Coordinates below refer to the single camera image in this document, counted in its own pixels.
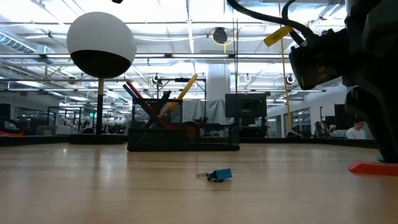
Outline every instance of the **white pillar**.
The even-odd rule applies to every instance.
[[[228,64],[209,64],[207,72],[207,100],[223,100],[229,93]]]

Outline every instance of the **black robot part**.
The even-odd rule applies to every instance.
[[[398,162],[398,106],[394,92],[398,76],[391,68],[398,57],[398,1],[346,0],[346,28],[314,35],[307,27],[288,20],[290,0],[282,18],[263,15],[227,0],[237,11],[263,21],[291,26],[290,33],[300,47],[292,48],[290,64],[303,90],[343,77],[343,84],[355,86],[346,96],[347,112],[367,118],[372,135],[386,162]]]

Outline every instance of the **white shirt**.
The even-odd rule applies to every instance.
[[[363,129],[357,131],[354,128],[347,130],[346,137],[348,139],[366,139],[365,131]]]

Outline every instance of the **red object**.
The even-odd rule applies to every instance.
[[[20,133],[8,133],[8,132],[5,132],[5,131],[0,131],[0,134],[5,134],[7,136],[23,136],[24,132],[21,131]]]
[[[398,176],[398,164],[356,161],[349,166],[349,171],[353,172],[354,174]]]
[[[134,86],[131,84],[131,82],[129,80],[127,80],[126,83],[139,99],[143,99],[141,94],[139,94],[139,92],[134,88]],[[157,125],[159,125],[160,127],[167,128],[166,125],[164,124],[164,122],[156,115],[156,113],[152,107],[150,107],[146,102],[144,102],[144,106],[145,106],[146,110],[148,111],[149,116],[157,123]]]

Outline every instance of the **yellow stick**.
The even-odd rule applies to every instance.
[[[191,88],[191,86],[193,85],[193,83],[196,81],[197,78],[198,74],[194,74],[192,76],[192,78],[189,80],[185,88],[181,91],[180,95],[177,97],[178,100],[182,100],[182,98],[184,98],[185,94],[188,93],[188,90]],[[178,105],[177,103],[173,103],[173,105],[170,106],[169,110],[173,111],[177,107],[177,105]]]
[[[287,91],[287,83],[286,83],[286,70],[285,70],[285,47],[284,47],[284,39],[282,38],[280,40],[280,46],[282,48],[282,67],[284,71],[284,84],[285,84],[285,97],[286,97],[286,103],[287,103],[287,123],[288,123],[288,131],[292,130],[292,116],[290,114],[290,105],[289,105],[289,93]]]

